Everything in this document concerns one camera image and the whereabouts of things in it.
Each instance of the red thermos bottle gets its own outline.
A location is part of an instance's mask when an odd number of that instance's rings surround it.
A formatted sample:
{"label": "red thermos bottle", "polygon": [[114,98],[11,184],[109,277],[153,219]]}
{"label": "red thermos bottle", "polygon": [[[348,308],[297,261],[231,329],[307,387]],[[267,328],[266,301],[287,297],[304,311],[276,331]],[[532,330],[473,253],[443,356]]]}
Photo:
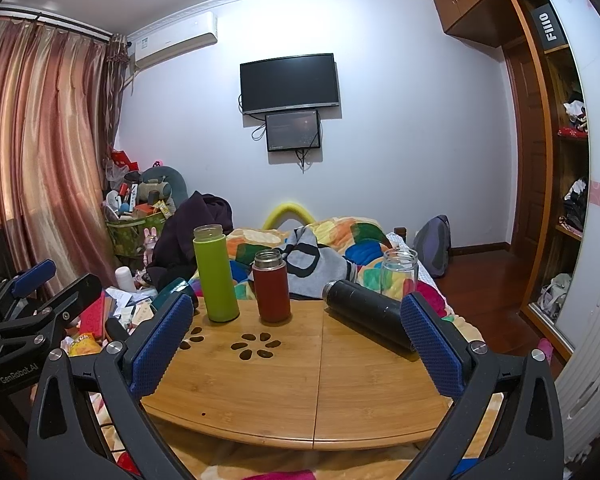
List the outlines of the red thermos bottle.
{"label": "red thermos bottle", "polygon": [[286,263],[280,251],[268,249],[256,253],[251,269],[260,318],[277,323],[291,316]]}

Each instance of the red bag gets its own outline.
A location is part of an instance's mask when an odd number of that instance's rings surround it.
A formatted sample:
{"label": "red bag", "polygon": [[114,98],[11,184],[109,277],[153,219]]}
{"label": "red bag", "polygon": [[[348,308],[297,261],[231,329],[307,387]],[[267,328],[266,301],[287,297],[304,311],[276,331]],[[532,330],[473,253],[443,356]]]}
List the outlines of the red bag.
{"label": "red bag", "polygon": [[129,171],[140,171],[138,163],[131,162],[124,150],[120,150],[119,152],[111,150],[111,160],[113,160],[113,163],[119,168],[126,166],[129,168]]}
{"label": "red bag", "polygon": [[581,132],[580,130],[576,130],[576,128],[571,128],[569,126],[563,126],[558,130],[558,135],[561,137],[574,137],[575,139],[586,139],[589,137],[586,132]]}

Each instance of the monitor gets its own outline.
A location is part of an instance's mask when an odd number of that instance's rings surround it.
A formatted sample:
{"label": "monitor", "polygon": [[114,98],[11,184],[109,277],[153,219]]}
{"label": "monitor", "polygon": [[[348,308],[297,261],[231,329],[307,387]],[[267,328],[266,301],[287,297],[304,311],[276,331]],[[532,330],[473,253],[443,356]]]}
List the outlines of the monitor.
{"label": "monitor", "polygon": [[243,63],[240,88],[245,115],[340,104],[333,54]]}
{"label": "monitor", "polygon": [[320,120],[316,110],[267,114],[267,151],[320,148]]}

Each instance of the green thermos bottle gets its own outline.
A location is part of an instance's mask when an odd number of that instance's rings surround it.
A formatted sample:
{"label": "green thermos bottle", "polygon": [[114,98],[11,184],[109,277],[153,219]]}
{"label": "green thermos bottle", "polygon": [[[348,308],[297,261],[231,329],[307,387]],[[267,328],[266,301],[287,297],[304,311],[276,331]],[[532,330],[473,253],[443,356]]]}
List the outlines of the green thermos bottle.
{"label": "green thermos bottle", "polygon": [[200,285],[209,319],[224,323],[237,318],[240,310],[235,298],[222,226],[212,224],[193,229],[193,250],[196,252]]}

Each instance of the flower-shaped cutout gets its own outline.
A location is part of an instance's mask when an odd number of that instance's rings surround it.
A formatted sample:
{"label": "flower-shaped cutout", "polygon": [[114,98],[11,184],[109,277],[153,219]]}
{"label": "flower-shaped cutout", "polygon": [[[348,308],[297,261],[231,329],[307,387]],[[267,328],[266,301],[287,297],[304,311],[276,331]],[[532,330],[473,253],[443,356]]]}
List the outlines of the flower-shaped cutout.
{"label": "flower-shaped cutout", "polygon": [[201,326],[193,327],[191,334],[189,334],[189,336],[190,336],[189,339],[187,340],[187,336],[185,336],[183,341],[181,341],[180,349],[189,350],[191,348],[191,344],[189,343],[189,341],[191,341],[192,343],[200,343],[200,342],[204,341],[205,337],[203,335],[198,335],[198,334],[200,334],[200,332],[202,332]]}
{"label": "flower-shaped cutout", "polygon": [[[247,341],[253,342],[256,341],[256,339],[260,339],[260,342],[263,343],[265,341],[268,341],[267,343],[265,343],[266,348],[277,348],[282,344],[282,341],[279,341],[277,339],[269,341],[269,339],[271,339],[271,334],[268,332],[261,332],[259,338],[256,338],[255,335],[250,333],[242,334],[242,339],[244,339],[245,341],[239,341],[237,343],[232,344],[231,350],[242,350],[240,352],[239,357],[243,361],[248,361],[253,356],[253,350],[251,348],[248,348],[249,343]],[[273,357],[273,352],[265,348],[258,348],[256,350],[256,354],[262,357],[263,359],[271,359]]]}

